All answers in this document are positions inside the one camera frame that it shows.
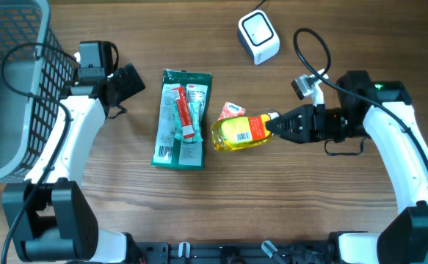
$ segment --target bottle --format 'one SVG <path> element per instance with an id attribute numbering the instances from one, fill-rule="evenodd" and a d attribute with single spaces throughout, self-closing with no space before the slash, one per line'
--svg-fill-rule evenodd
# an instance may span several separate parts
<path id="1" fill-rule="evenodd" d="M 231 117 L 212 124 L 212 141 L 216 151 L 242 150 L 265 144 L 274 138 L 265 123 L 279 117 L 276 111 L 257 117 Z"/>

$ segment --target table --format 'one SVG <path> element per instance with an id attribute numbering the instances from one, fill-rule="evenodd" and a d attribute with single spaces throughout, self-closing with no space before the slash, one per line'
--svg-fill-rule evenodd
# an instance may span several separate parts
<path id="1" fill-rule="evenodd" d="M 123 105 L 128 114 L 107 120 L 88 159 L 83 192 L 99 226 L 130 232 L 137 241 L 261 242 L 324 239 L 331 231 L 381 232 L 396 217 L 396 201 L 372 141 L 358 157 L 329 157 L 323 143 L 276 139 L 236 153 L 216 153 L 206 139 L 206 168 L 178 172 L 150 166 L 164 68 L 213 76 L 206 123 L 225 101 L 247 113 L 302 105 L 290 82 L 307 70 L 292 47 L 299 27 L 326 40 L 332 81 L 347 70 L 374 80 L 400 80 L 413 98 L 428 144 L 428 1 L 269 1 L 264 6 L 280 36 L 277 56 L 255 66 L 236 38 L 238 20 L 256 1 L 57 4 L 51 25 L 67 52 L 82 40 L 110 40 L 120 65 L 133 63 L 146 89 Z M 300 37 L 315 66 L 325 55 Z M 338 106 L 323 87 L 327 107 Z M 332 146 L 358 149 L 359 139 Z M 1 208 L 0 252 L 8 231 Z M 10 250 L 10 262 L 16 262 Z"/>

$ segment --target plastic basket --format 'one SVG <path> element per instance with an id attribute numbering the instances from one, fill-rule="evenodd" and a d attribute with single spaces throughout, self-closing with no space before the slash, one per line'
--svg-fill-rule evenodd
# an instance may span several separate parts
<path id="1" fill-rule="evenodd" d="M 0 67 L 7 51 L 37 42 L 61 48 L 49 26 L 44 0 L 0 1 Z M 4 72 L 16 89 L 57 98 L 72 67 L 61 54 L 42 47 L 15 52 Z M 0 68 L 0 183 L 21 182 L 40 157 L 57 118 L 54 103 L 33 100 L 9 91 Z"/>

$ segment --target green package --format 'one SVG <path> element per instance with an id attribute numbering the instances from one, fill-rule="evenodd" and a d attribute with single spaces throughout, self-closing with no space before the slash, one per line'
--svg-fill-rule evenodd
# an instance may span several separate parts
<path id="1" fill-rule="evenodd" d="M 183 137 L 183 131 L 181 129 L 181 118 L 179 118 L 179 111 L 178 111 L 178 105 L 176 105 L 176 102 L 173 100 L 171 102 L 173 106 L 173 111 L 175 112 L 175 139 L 181 140 L 182 142 L 186 143 L 195 143 L 195 142 L 201 142 L 202 136 L 200 135 L 200 121 L 202 119 L 202 116 L 200 115 L 200 107 L 202 105 L 202 102 L 199 100 L 196 100 L 194 102 L 188 102 L 187 107 L 189 109 L 189 115 L 191 116 L 192 121 L 192 127 L 194 128 L 194 136 L 188 139 L 185 139 Z"/>
<path id="2" fill-rule="evenodd" d="M 193 140 L 193 142 L 183 142 L 175 137 L 176 116 L 173 107 L 173 88 L 177 87 L 185 87 L 188 105 L 190 103 L 191 106 L 200 104 L 198 109 L 200 125 L 198 127 L 204 125 L 211 89 L 211 74 L 164 70 L 159 123 L 151 164 L 170 169 L 203 169 L 204 146 L 201 134 L 199 133 L 200 140 Z"/>

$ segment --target red and white packet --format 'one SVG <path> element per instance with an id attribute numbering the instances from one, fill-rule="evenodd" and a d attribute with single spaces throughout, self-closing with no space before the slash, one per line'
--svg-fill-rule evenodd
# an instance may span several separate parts
<path id="1" fill-rule="evenodd" d="M 237 106 L 234 103 L 226 102 L 223 106 L 222 113 L 220 114 L 219 120 L 229 118 L 229 117 L 238 117 L 244 115 L 246 109 L 241 106 Z"/>
<path id="2" fill-rule="evenodd" d="M 179 118 L 181 119 L 181 130 L 183 131 L 184 139 L 190 139 L 195 135 L 192 127 L 191 114 L 187 107 L 186 91 L 184 87 L 173 88 L 175 102 L 178 106 Z"/>

